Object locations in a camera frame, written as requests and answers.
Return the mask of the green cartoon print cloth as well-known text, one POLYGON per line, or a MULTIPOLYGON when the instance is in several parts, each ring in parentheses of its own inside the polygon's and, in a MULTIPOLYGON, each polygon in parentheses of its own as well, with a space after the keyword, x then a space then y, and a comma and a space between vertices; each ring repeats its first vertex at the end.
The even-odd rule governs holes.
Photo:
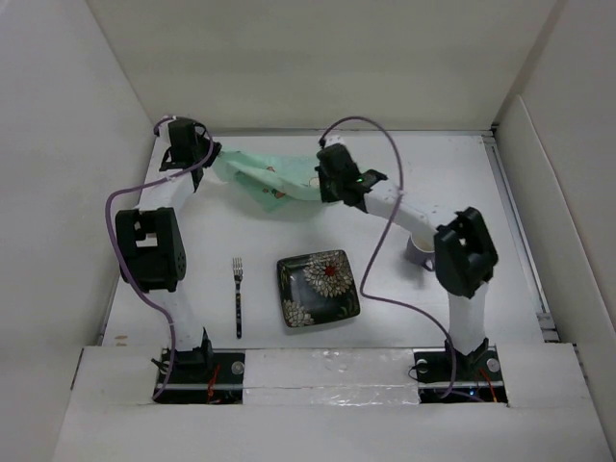
POLYGON ((272 212, 293 201, 321 203, 316 156, 265 155, 221 149, 212 164, 222 182, 239 185, 272 212))

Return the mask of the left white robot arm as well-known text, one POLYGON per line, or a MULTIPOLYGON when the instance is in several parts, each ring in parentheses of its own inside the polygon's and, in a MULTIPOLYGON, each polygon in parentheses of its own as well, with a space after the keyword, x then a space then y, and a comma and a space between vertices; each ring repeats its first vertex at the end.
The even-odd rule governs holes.
POLYGON ((171 365, 200 382, 214 372, 215 359, 181 284, 188 264, 178 216, 221 145, 211 140, 205 125, 186 117, 167 117, 154 133, 167 144, 156 179, 141 189, 136 207, 118 211, 110 223, 125 264, 120 269, 123 279, 135 282, 137 293, 156 304, 173 328, 173 345, 160 365, 171 365))

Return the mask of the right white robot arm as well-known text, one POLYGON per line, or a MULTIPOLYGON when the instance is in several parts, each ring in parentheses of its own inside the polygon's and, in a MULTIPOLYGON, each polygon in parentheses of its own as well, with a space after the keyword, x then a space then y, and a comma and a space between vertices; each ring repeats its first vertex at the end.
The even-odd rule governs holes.
POLYGON ((432 271, 448 294, 445 367, 455 378, 468 378, 478 370, 479 358, 488 347, 485 300, 499 261, 482 214, 474 207, 453 211, 409 196, 397 149, 399 170, 394 182, 374 169, 362 172, 338 137, 323 137, 319 146, 316 171, 322 202, 342 202, 367 215, 385 218, 387 228, 395 224, 408 232, 409 243, 415 248, 427 245, 432 271))

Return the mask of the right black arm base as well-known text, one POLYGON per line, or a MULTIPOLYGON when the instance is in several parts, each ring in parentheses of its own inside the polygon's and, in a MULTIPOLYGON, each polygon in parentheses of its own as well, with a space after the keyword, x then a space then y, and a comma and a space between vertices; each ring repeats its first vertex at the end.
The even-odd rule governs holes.
POLYGON ((414 364, 407 375, 417 383, 420 404, 508 402, 501 362, 494 346, 468 368, 458 361, 454 382, 450 354, 442 347, 414 349, 413 358, 414 364))

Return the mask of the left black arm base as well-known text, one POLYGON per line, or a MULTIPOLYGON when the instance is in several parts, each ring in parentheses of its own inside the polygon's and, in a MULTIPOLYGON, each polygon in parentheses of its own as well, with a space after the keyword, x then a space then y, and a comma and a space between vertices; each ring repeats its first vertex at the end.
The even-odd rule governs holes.
MULTIPOLYGON (((164 363, 169 357, 165 350, 164 363)), ((153 400, 160 404, 242 404, 244 396, 244 350, 215 350, 214 367, 210 371, 174 367, 171 377, 163 387, 166 370, 162 361, 159 368, 153 400)))

